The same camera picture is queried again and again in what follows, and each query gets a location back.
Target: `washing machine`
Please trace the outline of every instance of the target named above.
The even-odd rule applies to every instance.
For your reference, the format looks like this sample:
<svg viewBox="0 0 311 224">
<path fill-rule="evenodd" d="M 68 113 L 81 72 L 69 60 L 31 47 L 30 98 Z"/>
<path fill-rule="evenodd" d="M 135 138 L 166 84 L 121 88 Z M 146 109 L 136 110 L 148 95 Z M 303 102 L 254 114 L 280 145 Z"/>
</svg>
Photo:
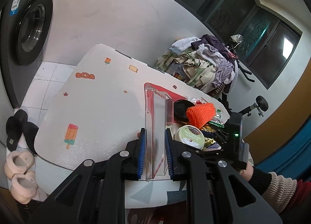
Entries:
<svg viewBox="0 0 311 224">
<path fill-rule="evenodd" d="M 13 108 L 21 106 L 42 62 L 52 0 L 8 0 L 0 14 L 0 70 Z"/>
</svg>

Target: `pink slipper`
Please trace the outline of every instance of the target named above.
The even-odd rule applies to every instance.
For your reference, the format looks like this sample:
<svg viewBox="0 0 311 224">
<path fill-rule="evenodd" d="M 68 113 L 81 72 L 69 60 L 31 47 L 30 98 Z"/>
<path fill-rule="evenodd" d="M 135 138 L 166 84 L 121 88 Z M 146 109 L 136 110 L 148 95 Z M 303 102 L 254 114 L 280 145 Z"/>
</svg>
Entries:
<svg viewBox="0 0 311 224">
<path fill-rule="evenodd" d="M 4 172 L 9 180 L 15 174 L 24 174 L 35 163 L 35 158 L 30 151 L 12 151 L 6 159 Z"/>
<path fill-rule="evenodd" d="M 11 194 L 21 204 L 28 204 L 37 192 L 38 184 L 34 171 L 15 174 L 12 178 Z"/>
</svg>

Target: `pile of clothes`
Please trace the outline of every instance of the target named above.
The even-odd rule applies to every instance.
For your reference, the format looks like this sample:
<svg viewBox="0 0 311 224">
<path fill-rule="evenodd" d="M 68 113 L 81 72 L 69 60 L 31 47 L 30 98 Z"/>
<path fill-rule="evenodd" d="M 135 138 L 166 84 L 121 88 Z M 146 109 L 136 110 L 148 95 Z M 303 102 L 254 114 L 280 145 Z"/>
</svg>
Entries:
<svg viewBox="0 0 311 224">
<path fill-rule="evenodd" d="M 172 44 L 157 61 L 164 71 L 204 93 L 229 94 L 238 77 L 237 56 L 215 36 L 189 37 Z"/>
</svg>

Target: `metal bolt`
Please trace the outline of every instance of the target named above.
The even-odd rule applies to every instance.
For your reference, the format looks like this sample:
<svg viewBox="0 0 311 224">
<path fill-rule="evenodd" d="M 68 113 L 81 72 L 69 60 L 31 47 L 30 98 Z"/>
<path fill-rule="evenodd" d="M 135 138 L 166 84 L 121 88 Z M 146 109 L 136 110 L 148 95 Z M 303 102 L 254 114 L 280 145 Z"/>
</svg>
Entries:
<svg viewBox="0 0 311 224">
<path fill-rule="evenodd" d="M 189 157 L 191 157 L 191 153 L 188 152 L 188 151 L 184 151 L 184 152 L 182 153 L 182 156 L 185 157 L 185 158 L 189 158 Z"/>
<path fill-rule="evenodd" d="M 92 160 L 90 160 L 90 159 L 88 159 L 88 160 L 85 160 L 85 161 L 83 162 L 83 164 L 84 164 L 84 166 L 86 166 L 86 167 L 88 167 L 88 166 L 92 166 L 93 161 L 92 161 Z"/>
<path fill-rule="evenodd" d="M 220 160 L 220 161 L 218 162 L 218 166 L 220 166 L 220 167 L 226 167 L 226 166 L 227 166 L 227 162 L 226 162 L 226 161 L 223 161 L 223 160 Z"/>
<path fill-rule="evenodd" d="M 120 156 L 122 156 L 122 157 L 128 157 L 129 154 L 130 154 L 130 153 L 129 153 L 127 150 L 122 150 L 122 151 L 120 152 Z"/>
</svg>

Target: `white tile floor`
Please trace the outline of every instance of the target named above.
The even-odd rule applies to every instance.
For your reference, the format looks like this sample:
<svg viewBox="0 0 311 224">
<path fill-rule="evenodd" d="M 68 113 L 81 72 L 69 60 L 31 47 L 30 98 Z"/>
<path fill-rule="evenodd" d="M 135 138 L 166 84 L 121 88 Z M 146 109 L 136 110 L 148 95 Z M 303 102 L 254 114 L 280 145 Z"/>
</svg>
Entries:
<svg viewBox="0 0 311 224">
<path fill-rule="evenodd" d="M 21 106 L 21 109 L 25 110 L 28 114 L 28 121 L 40 127 L 53 97 L 62 88 L 74 68 L 75 66 L 73 65 L 42 62 Z M 27 149 L 28 146 L 22 135 L 16 150 L 22 152 Z M 35 171 L 35 164 L 30 170 Z M 11 181 L 8 179 L 7 183 L 10 189 Z M 37 194 L 33 199 L 44 201 L 46 198 L 47 194 L 41 188 L 38 188 Z"/>
</svg>

